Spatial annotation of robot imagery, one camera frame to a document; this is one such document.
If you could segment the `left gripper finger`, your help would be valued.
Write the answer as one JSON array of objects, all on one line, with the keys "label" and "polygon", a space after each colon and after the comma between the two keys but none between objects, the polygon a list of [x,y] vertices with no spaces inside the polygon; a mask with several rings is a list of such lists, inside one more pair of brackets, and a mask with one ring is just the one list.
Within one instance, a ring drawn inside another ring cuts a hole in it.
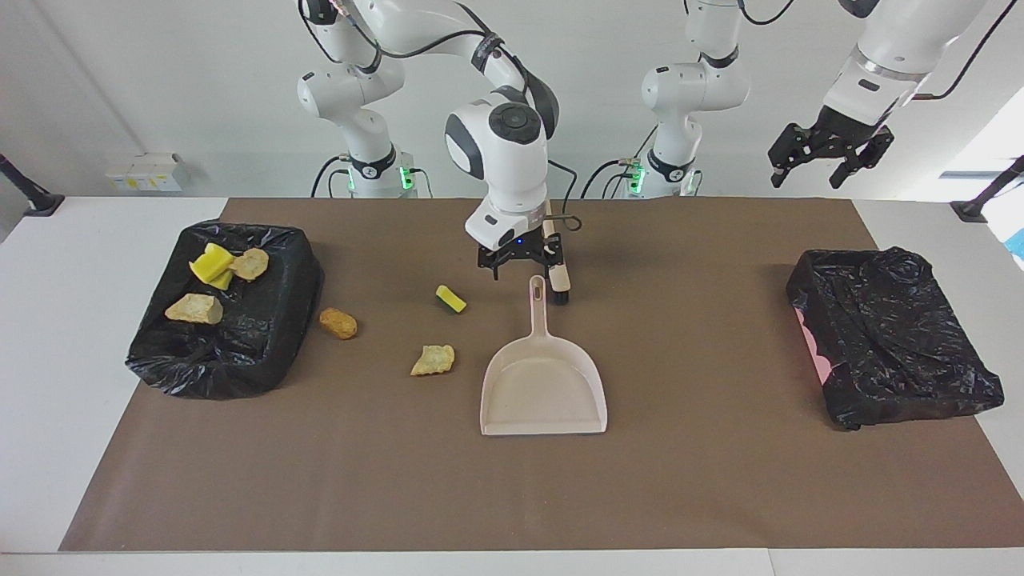
[{"label": "left gripper finger", "polygon": [[829,183],[833,189],[840,189],[844,186],[844,182],[856,172],[861,169],[873,168],[874,167],[874,149],[873,147],[866,147],[861,152],[858,152],[854,147],[848,147],[844,153],[844,160],[842,163],[835,168],[834,173],[829,178]]},{"label": "left gripper finger", "polygon": [[810,128],[803,128],[796,123],[791,123],[782,129],[782,133],[772,143],[769,149],[769,161],[773,168],[770,181],[775,189],[782,187],[794,168],[813,159],[810,149],[811,135]]}]

